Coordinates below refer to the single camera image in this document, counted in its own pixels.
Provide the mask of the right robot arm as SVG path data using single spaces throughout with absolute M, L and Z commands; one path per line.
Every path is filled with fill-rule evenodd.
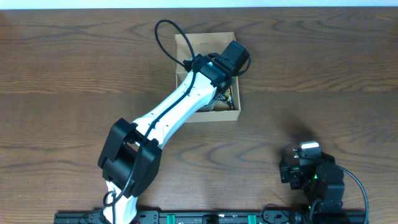
M 290 163 L 285 156 L 279 163 L 282 183 L 289 183 L 292 190 L 300 190 L 308 203 L 307 208 L 292 211 L 292 223 L 350 223 L 342 209 L 345 184 L 344 173 L 337 168 L 335 158 L 321 151 L 320 147 L 294 149 L 297 163 Z

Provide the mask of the yellow correction tape dispenser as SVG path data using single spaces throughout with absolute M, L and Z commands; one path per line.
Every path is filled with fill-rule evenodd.
M 228 88 L 222 95 L 217 98 L 217 100 L 227 105 L 229 109 L 234 109 L 234 101 L 231 88 Z

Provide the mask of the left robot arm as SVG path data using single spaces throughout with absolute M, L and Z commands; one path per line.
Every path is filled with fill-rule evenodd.
M 186 78 L 163 102 L 133 122 L 121 118 L 112 125 L 98 159 L 108 187 L 103 223 L 133 221 L 137 199 L 158 174 L 167 141 L 194 113 L 231 86 L 245 62 L 226 52 L 198 54 L 184 61 Z

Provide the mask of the brown cardboard box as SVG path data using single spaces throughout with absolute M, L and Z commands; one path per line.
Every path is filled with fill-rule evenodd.
M 187 37 L 196 54 L 207 55 L 209 53 L 222 53 L 228 44 L 235 40 L 234 32 L 215 32 L 187 34 Z M 174 36 L 173 56 L 178 61 L 183 61 L 191 57 L 188 45 L 182 35 Z M 230 108 L 226 103 L 216 101 L 211 111 L 198 111 L 187 119 L 188 123 L 201 123 L 213 121 L 236 121 L 241 112 L 241 102 L 239 95 L 239 79 L 234 79 L 230 87 L 233 107 Z

